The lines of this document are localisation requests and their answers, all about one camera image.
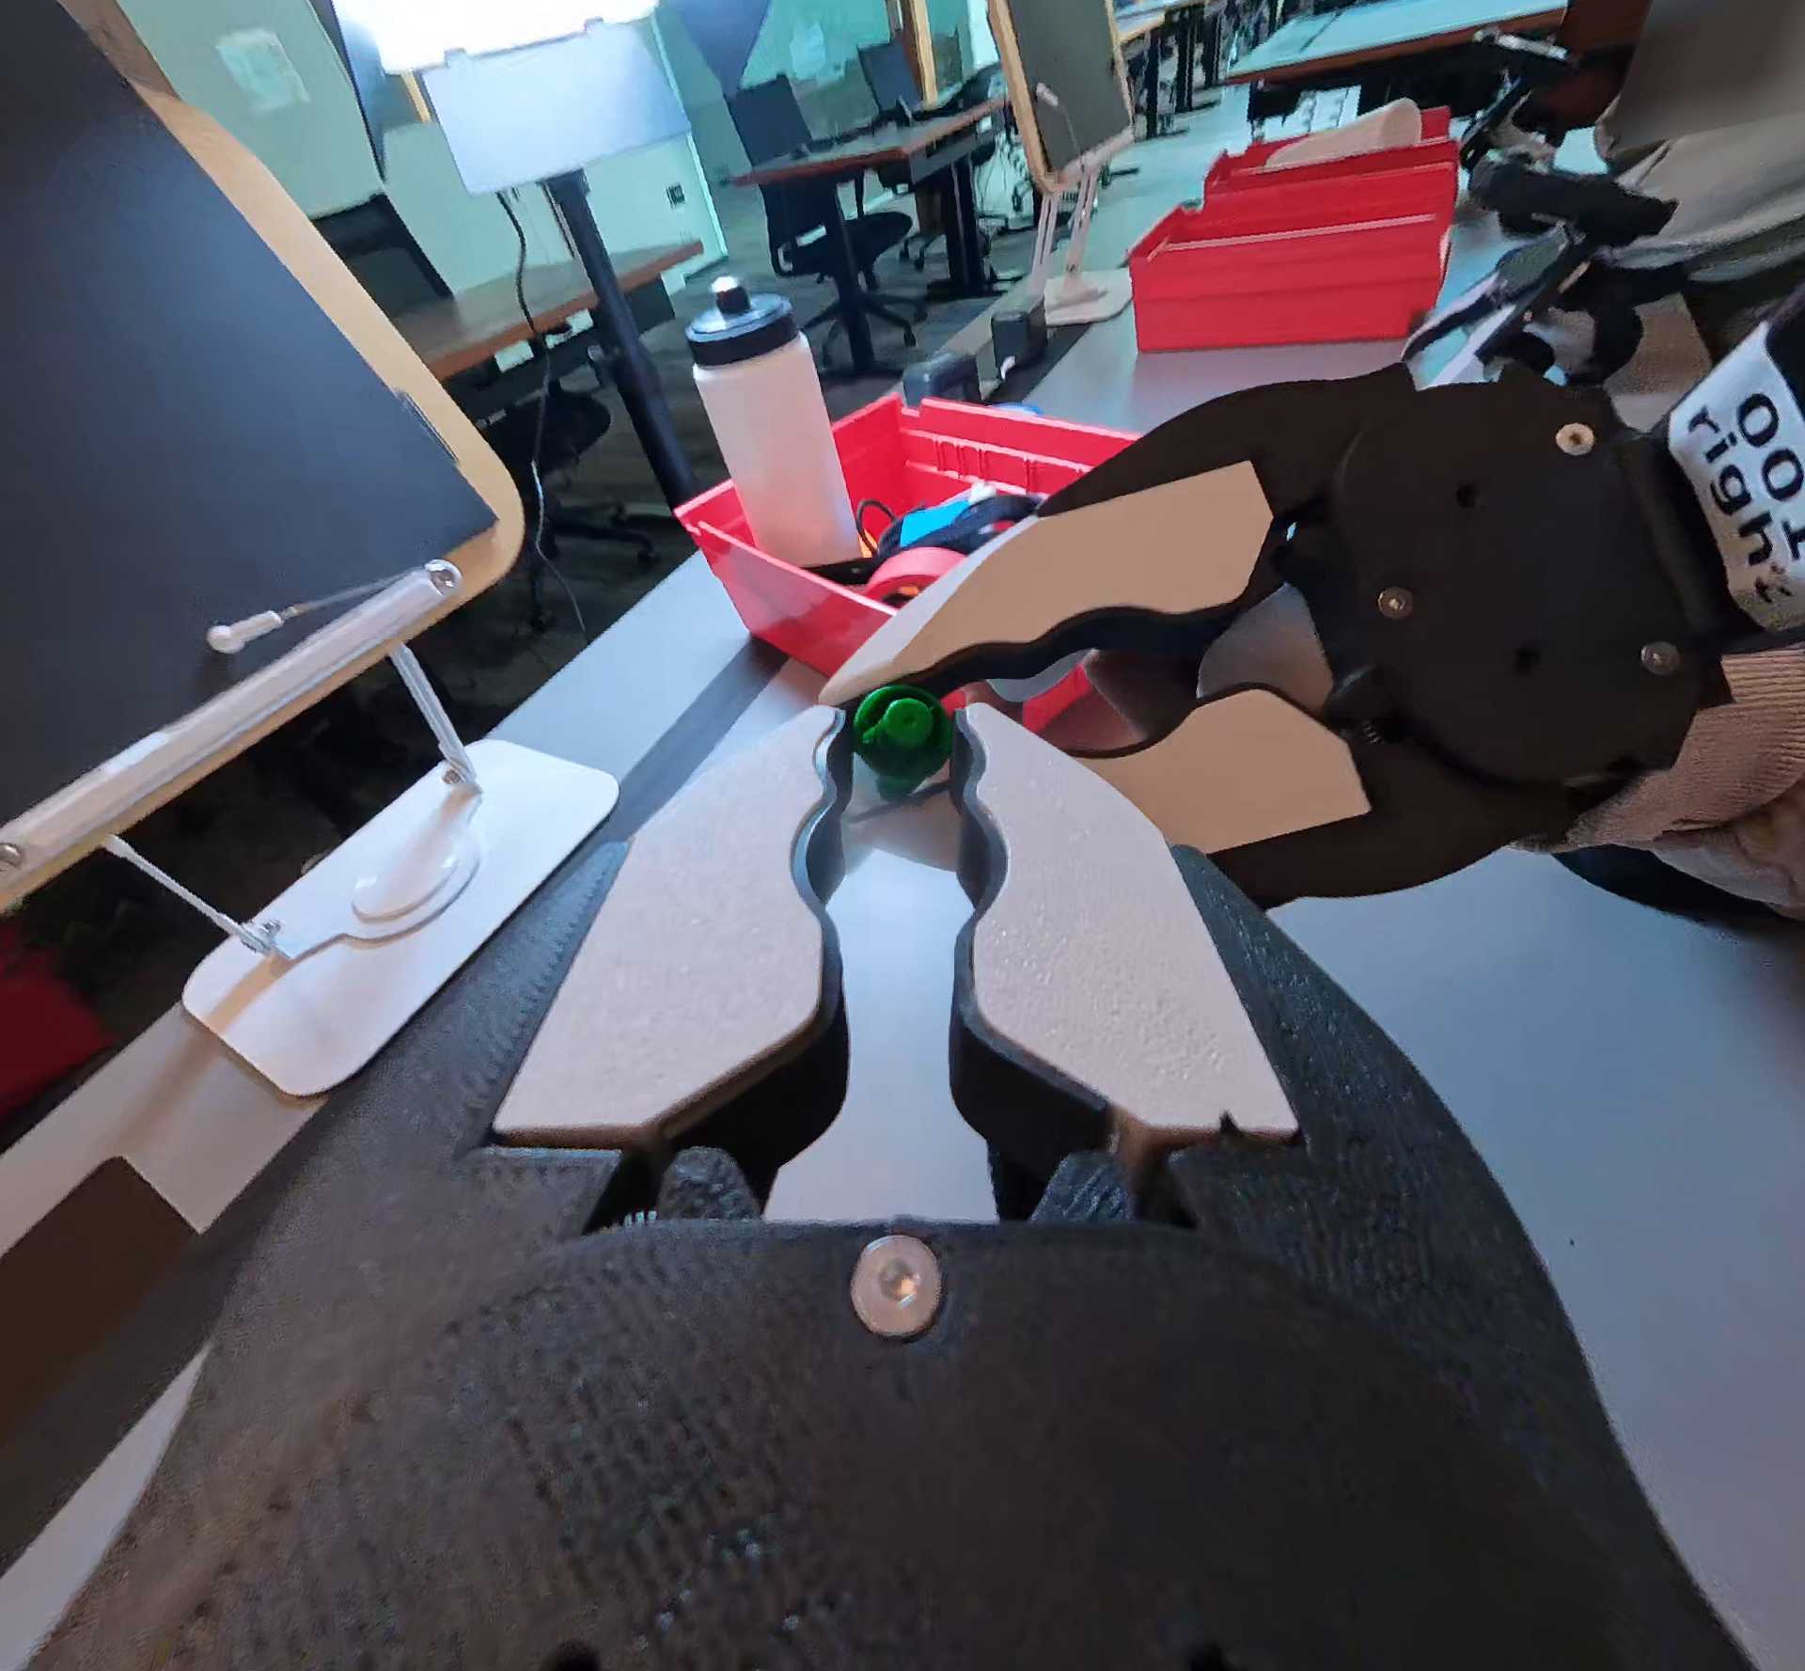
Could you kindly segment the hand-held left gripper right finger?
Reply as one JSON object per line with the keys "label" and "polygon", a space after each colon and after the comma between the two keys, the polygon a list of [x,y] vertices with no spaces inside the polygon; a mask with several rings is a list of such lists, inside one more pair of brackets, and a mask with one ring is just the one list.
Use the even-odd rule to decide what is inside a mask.
{"label": "hand-held left gripper right finger", "polygon": [[1005,712],[957,721],[953,1085],[993,1143],[1288,1143],[1297,1116],[1161,829]]}

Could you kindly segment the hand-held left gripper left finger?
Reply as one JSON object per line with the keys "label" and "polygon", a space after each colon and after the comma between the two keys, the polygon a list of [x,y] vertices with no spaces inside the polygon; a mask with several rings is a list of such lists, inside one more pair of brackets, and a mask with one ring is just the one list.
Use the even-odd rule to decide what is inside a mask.
{"label": "hand-held left gripper left finger", "polygon": [[710,768],[620,858],[493,1131],[508,1145],[803,1151],[849,1085],[845,716]]}

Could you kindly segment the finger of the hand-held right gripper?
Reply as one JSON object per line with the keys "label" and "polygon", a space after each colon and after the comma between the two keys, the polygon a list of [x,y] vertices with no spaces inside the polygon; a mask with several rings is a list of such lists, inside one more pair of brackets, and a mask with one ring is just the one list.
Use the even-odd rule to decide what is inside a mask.
{"label": "finger of the hand-held right gripper", "polygon": [[1372,810],[1351,746],[1259,687],[1199,702],[1163,737],[1113,756],[1113,787],[1172,845],[1205,854]]}
{"label": "finger of the hand-held right gripper", "polygon": [[1026,681],[1076,652],[1207,658],[1193,689],[1263,685],[1320,712],[1320,640],[1274,552],[1320,496],[1320,463],[1241,460],[1130,488],[1095,471],[1089,502],[1049,500],[895,612],[824,683],[847,708],[884,685],[947,692]]}

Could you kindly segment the small green plastic part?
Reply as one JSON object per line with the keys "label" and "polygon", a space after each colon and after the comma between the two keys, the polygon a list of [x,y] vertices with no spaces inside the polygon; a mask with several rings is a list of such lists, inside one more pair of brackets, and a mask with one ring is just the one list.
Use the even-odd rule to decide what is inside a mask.
{"label": "small green plastic part", "polygon": [[914,685],[872,689],[853,710],[853,748],[882,798],[897,802],[928,785],[951,760],[955,723],[934,694]]}

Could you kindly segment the red plastic bin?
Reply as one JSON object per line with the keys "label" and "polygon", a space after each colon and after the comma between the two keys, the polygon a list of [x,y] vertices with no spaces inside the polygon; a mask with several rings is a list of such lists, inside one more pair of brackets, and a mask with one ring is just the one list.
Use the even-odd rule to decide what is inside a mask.
{"label": "red plastic bin", "polygon": [[[974,485],[1051,494],[1138,438],[1016,406],[911,408],[897,392],[837,419],[832,433],[853,504],[878,502],[891,517]],[[745,627],[801,666],[837,671],[895,612],[859,587],[760,550],[732,481],[699,492],[678,515]]]}
{"label": "red plastic bin", "polygon": [[1445,277],[1457,196],[1351,192],[1301,207],[1178,205],[1130,250],[1141,352],[1403,340]]}
{"label": "red plastic bin", "polygon": [[1432,205],[1453,202],[1459,144],[1447,105],[1394,100],[1340,126],[1228,151],[1207,169],[1203,202],[1261,196],[1311,207],[1380,188],[1424,194]]}

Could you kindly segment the person's right hand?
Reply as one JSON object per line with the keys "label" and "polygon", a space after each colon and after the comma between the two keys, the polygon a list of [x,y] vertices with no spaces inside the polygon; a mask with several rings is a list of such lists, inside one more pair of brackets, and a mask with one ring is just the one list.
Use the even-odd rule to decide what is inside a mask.
{"label": "person's right hand", "polygon": [[1088,675],[1101,708],[1080,750],[1124,752],[1170,733],[1201,698],[1201,666],[1201,652],[1095,650]]}

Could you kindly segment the red tape roll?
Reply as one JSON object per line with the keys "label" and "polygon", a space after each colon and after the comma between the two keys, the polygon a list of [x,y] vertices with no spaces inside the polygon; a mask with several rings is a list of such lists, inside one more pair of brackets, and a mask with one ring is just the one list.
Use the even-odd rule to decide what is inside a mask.
{"label": "red tape roll", "polygon": [[972,552],[941,546],[916,546],[878,562],[860,587],[862,598],[891,612],[912,604],[936,585],[976,565],[984,556],[995,554],[1001,537]]}

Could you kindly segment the white panel stand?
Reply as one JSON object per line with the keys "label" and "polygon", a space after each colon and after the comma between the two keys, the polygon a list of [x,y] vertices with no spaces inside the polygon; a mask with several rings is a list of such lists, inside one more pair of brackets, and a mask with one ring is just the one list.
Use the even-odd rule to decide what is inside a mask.
{"label": "white panel stand", "polygon": [[1128,267],[1089,269],[1086,263],[1097,194],[1116,155],[1134,140],[1130,130],[1097,148],[1078,151],[1064,167],[1049,159],[1045,117],[1057,117],[1076,138],[1076,126],[1059,94],[1045,82],[1032,86],[1028,115],[1018,115],[1026,171],[1036,194],[1036,230],[1028,288],[1049,327],[1105,323],[1132,300]]}
{"label": "white panel stand", "polygon": [[[370,1058],[493,937],[616,808],[620,781],[512,744],[466,743],[408,648],[462,592],[428,560],[324,600],[206,631],[231,664],[285,623],[337,606],[322,629],[85,773],[4,818],[4,889],[25,893],[102,846],[208,920],[220,945],[193,970],[187,1016],[293,1101]],[[127,821],[291,716],[381,646],[439,746],[439,766],[252,918],[216,908],[125,837]]]}

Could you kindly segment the white water bottle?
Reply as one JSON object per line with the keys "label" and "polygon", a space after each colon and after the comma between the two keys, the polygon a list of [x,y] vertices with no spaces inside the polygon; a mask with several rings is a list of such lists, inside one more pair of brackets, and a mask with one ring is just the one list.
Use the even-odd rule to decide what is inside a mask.
{"label": "white water bottle", "polygon": [[778,292],[732,275],[689,323],[691,373],[755,544],[801,567],[862,556],[816,356]]}

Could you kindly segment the black office chair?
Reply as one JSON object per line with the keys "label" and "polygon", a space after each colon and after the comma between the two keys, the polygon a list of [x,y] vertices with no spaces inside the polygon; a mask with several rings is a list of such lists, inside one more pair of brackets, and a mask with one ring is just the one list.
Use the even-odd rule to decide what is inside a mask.
{"label": "black office chair", "polygon": [[[810,161],[839,146],[839,138],[814,136],[785,74],[743,88],[735,105],[739,138],[755,167]],[[824,356],[830,352],[832,334],[843,334],[849,346],[849,365],[830,369],[839,377],[870,375],[884,367],[872,344],[870,319],[874,315],[895,325],[905,344],[914,346],[912,317],[884,300],[874,271],[887,248],[911,236],[912,219],[897,209],[866,213],[862,207],[864,175],[866,167],[853,169],[851,184],[859,205],[855,215],[845,213],[841,178],[828,171],[776,178],[758,186],[772,267],[778,277],[816,275],[834,284],[834,304],[807,321],[803,329],[826,327]]]}

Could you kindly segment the wooden office desk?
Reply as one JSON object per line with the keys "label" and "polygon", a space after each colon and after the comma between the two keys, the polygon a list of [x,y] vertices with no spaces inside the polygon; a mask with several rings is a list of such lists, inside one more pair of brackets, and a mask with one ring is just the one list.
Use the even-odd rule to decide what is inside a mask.
{"label": "wooden office desk", "polygon": [[1470,119],[1492,105],[1507,73],[1482,32],[1551,36],[1569,0],[1372,0],[1301,13],[1224,73],[1245,84],[1247,117],[1290,117],[1315,92],[1355,88],[1361,113],[1409,98]]}
{"label": "wooden office desk", "polygon": [[930,298],[982,298],[1001,288],[982,234],[978,155],[1005,132],[1005,96],[986,98],[918,123],[884,123],[835,142],[812,142],[753,165],[737,186],[776,192],[793,203],[803,188],[860,190],[870,175],[895,175],[901,190],[943,192],[947,277],[928,282]]}
{"label": "wooden office desk", "polygon": [[[672,315],[666,275],[703,259],[699,238],[622,250],[614,269],[624,327],[633,334]],[[597,369],[606,384],[618,352],[612,319],[578,259],[529,263],[522,282],[501,277],[451,296],[414,300],[385,313],[458,408],[485,433],[518,408],[539,404],[553,381]]]}

